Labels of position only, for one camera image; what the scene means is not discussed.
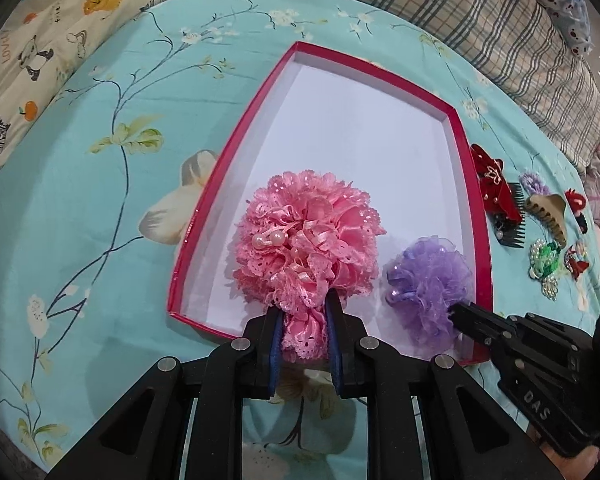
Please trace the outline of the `person's right hand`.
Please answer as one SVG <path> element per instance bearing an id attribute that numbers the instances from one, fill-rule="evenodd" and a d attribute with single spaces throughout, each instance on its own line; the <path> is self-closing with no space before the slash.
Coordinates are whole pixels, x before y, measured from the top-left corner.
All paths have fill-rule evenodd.
<path id="1" fill-rule="evenodd" d="M 541 437 L 531 424 L 528 425 L 526 433 L 558 468 L 565 480 L 583 480 L 600 461 L 600 448 L 595 445 L 588 446 L 577 456 L 562 457 Z"/>

